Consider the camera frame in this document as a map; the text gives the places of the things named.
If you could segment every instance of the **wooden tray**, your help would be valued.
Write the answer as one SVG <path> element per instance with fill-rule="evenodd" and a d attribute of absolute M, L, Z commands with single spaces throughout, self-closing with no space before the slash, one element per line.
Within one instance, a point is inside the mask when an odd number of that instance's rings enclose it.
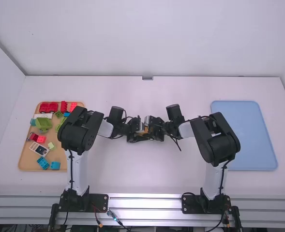
<path fill-rule="evenodd" d="M 67 102 L 67 110 L 70 108 L 71 101 Z M 35 113 L 34 114 L 39 114 L 39 103 L 36 107 Z M 77 105 L 84 107 L 84 104 L 81 102 L 77 102 Z M 25 140 L 29 137 L 30 132 L 34 132 L 38 135 L 43 135 L 46 137 L 46 141 L 44 144 L 40 144 L 46 148 L 48 147 L 48 143 L 52 142 L 54 146 L 56 147 L 55 150 L 50 151 L 45 159 L 48 161 L 48 163 L 51 165 L 53 161 L 60 162 L 60 170 L 55 171 L 51 170 L 50 167 L 46 170 L 43 170 L 40 165 L 37 163 L 37 160 L 40 158 L 38 154 L 30 150 L 30 145 L 34 142 L 33 140 L 31 141 L 25 141 L 24 147 L 20 156 L 20 160 L 18 162 L 18 168 L 22 171 L 42 171 L 42 172 L 47 172 L 47 171 L 53 171 L 53 172 L 66 172 L 67 171 L 67 160 L 65 156 L 65 151 L 63 148 L 61 148 L 60 142 L 57 140 L 57 134 L 55 132 L 55 128 L 58 124 L 60 124 L 61 118 L 57 118 L 55 115 L 52 116 L 52 128 L 48 130 L 47 133 L 40 134 L 39 129 L 36 127 L 33 127 L 30 125 L 30 129 L 28 131 L 28 134 L 25 136 Z"/>

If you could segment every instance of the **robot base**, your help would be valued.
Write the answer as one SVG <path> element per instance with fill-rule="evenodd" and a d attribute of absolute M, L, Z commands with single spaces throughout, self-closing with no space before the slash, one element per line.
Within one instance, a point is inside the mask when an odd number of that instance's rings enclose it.
<path fill-rule="evenodd" d="M 108 210 L 109 196 L 107 194 L 89 193 L 89 188 L 78 196 L 74 190 L 64 190 L 60 196 L 59 212 L 97 212 L 106 213 Z"/>
<path fill-rule="evenodd" d="M 221 194 L 208 200 L 202 188 L 200 195 L 183 195 L 181 200 L 184 214 L 222 214 L 231 208 L 229 196 Z"/>

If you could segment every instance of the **toy block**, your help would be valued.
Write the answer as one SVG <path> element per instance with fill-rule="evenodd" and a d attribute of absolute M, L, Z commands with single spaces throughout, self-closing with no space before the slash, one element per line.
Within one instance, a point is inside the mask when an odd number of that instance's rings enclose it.
<path fill-rule="evenodd" d="M 49 112 L 50 113 L 55 113 L 59 108 L 59 104 L 57 102 L 51 102 L 49 105 Z"/>
<path fill-rule="evenodd" d="M 61 111 L 57 111 L 57 112 L 55 112 L 54 114 L 55 114 L 55 116 L 56 116 L 57 118 L 61 118 L 61 117 L 63 116 L 63 114 L 61 113 Z"/>
<path fill-rule="evenodd" d="M 46 161 L 46 159 L 45 158 L 43 158 L 43 157 L 40 157 L 38 160 L 37 160 L 37 163 L 41 166 L 41 168 L 43 169 L 43 170 L 46 170 L 49 166 L 50 166 L 50 164 Z"/>
<path fill-rule="evenodd" d="M 53 116 L 53 114 L 52 113 L 47 113 L 47 114 L 34 114 L 34 117 L 33 117 L 33 119 L 36 119 L 36 118 L 38 118 L 38 117 L 46 117 L 46 118 L 49 118 L 49 119 L 52 119 L 52 116 Z"/>
<path fill-rule="evenodd" d="M 75 109 L 76 106 L 77 106 L 77 103 L 76 102 L 72 102 L 70 104 L 69 112 L 71 113 Z"/>
<path fill-rule="evenodd" d="M 37 153 L 41 157 L 45 157 L 49 153 L 49 151 L 50 151 L 46 147 L 41 146 L 40 144 L 38 144 L 36 142 L 33 142 L 30 145 L 30 150 L 32 150 L 33 152 Z"/>
<path fill-rule="evenodd" d="M 62 114 L 67 112 L 67 102 L 65 101 L 60 102 L 60 111 Z"/>
<path fill-rule="evenodd" d="M 48 118 L 36 118 L 36 127 L 40 130 L 40 133 L 47 133 L 48 129 L 52 128 L 52 122 Z"/>
<path fill-rule="evenodd" d="M 52 142 L 48 143 L 47 146 L 49 147 L 51 151 L 55 150 L 56 148 Z"/>
<path fill-rule="evenodd" d="M 64 123 L 64 121 L 65 121 L 66 119 L 67 119 L 66 117 L 63 117 L 63 118 L 60 120 L 60 124 L 58 124 L 58 125 L 55 127 L 55 132 L 56 132 L 56 133 L 59 132 L 60 126 Z"/>
<path fill-rule="evenodd" d="M 44 144 L 45 140 L 46 140 L 45 136 L 38 136 L 38 138 L 37 138 L 37 142 L 40 144 Z"/>
<path fill-rule="evenodd" d="M 31 124 L 33 127 L 35 127 L 35 126 L 36 126 L 36 120 L 32 118 L 32 119 L 30 120 L 30 124 Z"/>
<path fill-rule="evenodd" d="M 66 117 L 63 117 L 62 119 L 61 119 L 61 121 L 60 121 L 60 124 L 63 124 L 64 123 L 64 121 L 66 121 Z"/>
<path fill-rule="evenodd" d="M 33 141 L 37 141 L 37 139 L 38 139 L 38 137 L 39 137 L 39 135 L 38 134 L 35 134 L 34 132 L 31 132 L 30 133 L 30 138 L 29 138 L 29 140 L 33 140 Z"/>
<path fill-rule="evenodd" d="M 43 102 L 40 104 L 39 113 L 48 113 L 49 111 L 49 103 Z"/>
<path fill-rule="evenodd" d="M 59 170 L 60 169 L 60 162 L 52 162 L 51 163 L 52 170 Z"/>

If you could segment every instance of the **lime green lego brick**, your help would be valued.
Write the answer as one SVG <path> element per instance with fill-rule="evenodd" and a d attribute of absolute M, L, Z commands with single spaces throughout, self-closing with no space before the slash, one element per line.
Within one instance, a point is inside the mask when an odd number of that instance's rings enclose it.
<path fill-rule="evenodd" d="M 55 148 L 56 148 L 52 142 L 48 143 L 47 146 L 49 147 L 49 149 L 50 149 L 51 151 L 54 151 Z"/>
<path fill-rule="evenodd" d="M 61 126 L 61 124 L 58 124 L 58 125 L 55 127 L 55 132 L 56 132 L 56 133 L 59 132 L 60 126 Z"/>
<path fill-rule="evenodd" d="M 52 128 L 52 122 L 48 118 L 36 118 L 36 127 L 40 130 L 47 130 Z"/>
<path fill-rule="evenodd" d="M 60 124 L 58 124 L 55 128 L 55 132 L 58 133 L 59 132 L 59 129 L 60 129 L 60 126 L 64 123 L 64 121 L 66 120 L 67 118 L 66 117 L 63 117 L 61 120 L 60 120 Z"/>
<path fill-rule="evenodd" d="M 63 114 L 61 113 L 61 111 L 57 111 L 57 112 L 55 112 L 54 114 L 55 114 L 55 116 L 56 116 L 57 118 L 61 118 L 61 117 L 63 116 Z"/>
<path fill-rule="evenodd" d="M 67 119 L 66 117 L 62 118 L 60 124 L 63 124 L 66 119 Z"/>

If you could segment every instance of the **wire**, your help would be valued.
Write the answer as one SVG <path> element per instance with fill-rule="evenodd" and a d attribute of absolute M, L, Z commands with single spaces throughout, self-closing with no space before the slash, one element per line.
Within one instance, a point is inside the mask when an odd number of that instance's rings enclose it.
<path fill-rule="evenodd" d="M 181 148 L 180 148 L 180 146 L 179 146 L 179 144 L 178 144 L 178 139 L 177 139 L 175 136 L 169 134 L 169 133 L 164 129 L 163 126 L 158 125 L 158 124 L 154 124 L 154 125 L 157 126 L 157 127 L 162 128 L 162 130 L 166 133 L 166 135 L 168 135 L 168 136 L 172 139 L 172 141 L 175 142 L 175 144 L 177 145 L 177 147 L 179 148 L 179 150 L 182 151 Z"/>
<path fill-rule="evenodd" d="M 115 138 L 112 138 L 112 139 L 119 139 L 121 137 L 123 137 L 123 135 L 120 135 L 119 137 L 115 137 Z"/>
<path fill-rule="evenodd" d="M 67 207 L 67 213 L 66 213 L 66 218 L 65 218 L 65 221 L 64 221 L 64 224 L 66 224 L 67 222 L 67 219 L 68 219 L 68 214 L 69 214 L 69 208 L 70 208 L 70 194 L 73 190 L 73 184 L 74 184 L 74 181 L 73 181 L 73 153 L 71 152 L 70 149 L 68 149 L 69 153 L 70 153 L 70 192 L 68 194 L 68 207 Z"/>
<path fill-rule="evenodd" d="M 221 215 L 221 219 L 220 219 L 219 223 L 215 227 L 213 227 L 212 229 L 205 231 L 205 232 L 210 232 L 210 231 L 213 231 L 214 229 L 218 228 L 219 225 L 222 223 L 223 217 L 224 217 L 224 212 Z"/>
<path fill-rule="evenodd" d="M 95 205 L 92 204 L 92 206 L 94 209 L 97 209 L 100 213 L 105 213 L 104 211 L 101 211 L 100 209 L 98 209 Z"/>
<path fill-rule="evenodd" d="M 7 232 L 7 231 L 9 231 L 10 229 L 13 229 L 13 228 L 14 228 L 14 226 L 15 226 L 15 225 L 13 225 L 13 226 L 11 226 L 11 227 L 7 228 L 4 232 Z"/>
<path fill-rule="evenodd" d="M 220 189 L 220 195 L 222 194 L 222 189 L 223 189 L 223 181 L 224 181 L 224 171 L 227 168 L 228 163 L 231 162 L 231 160 L 227 161 L 224 166 L 222 167 L 222 178 L 221 178 L 221 185 L 219 187 Z"/>

